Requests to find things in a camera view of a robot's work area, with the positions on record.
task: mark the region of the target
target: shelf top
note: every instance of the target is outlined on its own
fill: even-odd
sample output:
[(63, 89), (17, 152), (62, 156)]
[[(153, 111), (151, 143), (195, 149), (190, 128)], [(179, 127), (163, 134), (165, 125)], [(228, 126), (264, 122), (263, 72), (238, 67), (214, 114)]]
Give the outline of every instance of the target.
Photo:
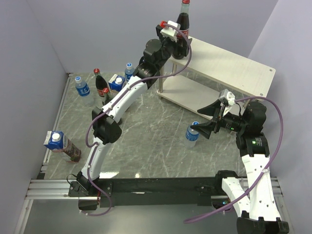
[[(193, 54), (188, 70), (249, 96), (267, 96), (274, 68), (196, 38), (193, 38), (191, 47)], [(169, 60), (185, 65), (188, 57), (181, 60), (171, 57)]]

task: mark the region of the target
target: floor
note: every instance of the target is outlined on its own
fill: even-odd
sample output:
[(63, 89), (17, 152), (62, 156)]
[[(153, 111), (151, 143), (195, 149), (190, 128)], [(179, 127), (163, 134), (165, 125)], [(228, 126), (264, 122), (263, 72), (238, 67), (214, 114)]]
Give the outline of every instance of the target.
[[(113, 73), (102, 75), (109, 80)], [(225, 88), (191, 72), (183, 75), (218, 91)], [(93, 73), (73, 74), (57, 130), (63, 131), (82, 150), (82, 158), (79, 163), (73, 164), (65, 162), (59, 154), (51, 153), (45, 179), (65, 179), (71, 173), (77, 174), (86, 163), (90, 152), (84, 138), (94, 106), (83, 105), (75, 89), (75, 76), (81, 76), (87, 81), (96, 99), (95, 106), (102, 107)], [(209, 140), (200, 136), (193, 149), (186, 149), (183, 139), (187, 126), (193, 121), (202, 123), (207, 120), (165, 99), (158, 99), (156, 87), (157, 83), (123, 115), (122, 135), (104, 160), (102, 177), (214, 176), (218, 170), (233, 170), (239, 176), (246, 176), (236, 147), (235, 135), (225, 130), (212, 134)], [(238, 93), (235, 95), (237, 98), (242, 96)]]

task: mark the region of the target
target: bottle neck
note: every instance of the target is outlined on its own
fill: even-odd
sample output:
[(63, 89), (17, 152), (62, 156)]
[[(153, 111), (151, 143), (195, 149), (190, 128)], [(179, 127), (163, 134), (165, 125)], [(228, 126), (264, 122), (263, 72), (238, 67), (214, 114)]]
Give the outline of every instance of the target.
[(189, 13), (189, 4), (184, 4), (182, 3), (182, 6), (181, 6), (181, 12), (180, 13)]

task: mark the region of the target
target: shelf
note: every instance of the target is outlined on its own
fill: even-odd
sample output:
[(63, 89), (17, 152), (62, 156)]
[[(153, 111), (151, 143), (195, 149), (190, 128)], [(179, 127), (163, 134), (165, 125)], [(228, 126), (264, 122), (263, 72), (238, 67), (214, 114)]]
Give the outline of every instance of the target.
[[(157, 94), (206, 119), (212, 117), (199, 114), (197, 110), (214, 103), (219, 97), (218, 91), (179, 75), (168, 77), (163, 83), (163, 92)], [(238, 115), (239, 106), (235, 105), (230, 112)]]
[[(234, 54), (196, 38), (192, 40), (192, 60), (187, 68), (248, 96), (266, 97), (275, 69)], [(188, 60), (169, 61), (185, 65)]]

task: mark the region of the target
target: cola bottle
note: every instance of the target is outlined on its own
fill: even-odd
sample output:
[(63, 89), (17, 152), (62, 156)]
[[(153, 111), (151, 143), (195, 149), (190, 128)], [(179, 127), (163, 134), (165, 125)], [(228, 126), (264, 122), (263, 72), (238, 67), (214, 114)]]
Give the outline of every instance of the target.
[[(190, 0), (182, 0), (182, 6), (180, 15), (177, 18), (176, 22), (180, 24), (180, 30), (188, 37), (189, 28), (190, 28), (190, 20), (189, 20), (189, 6)], [(187, 46), (186, 40), (183, 36), (178, 33), (176, 36), (177, 39), (177, 47), (175, 48), (172, 56), (175, 59), (182, 59), (189, 54), (189, 48)]]

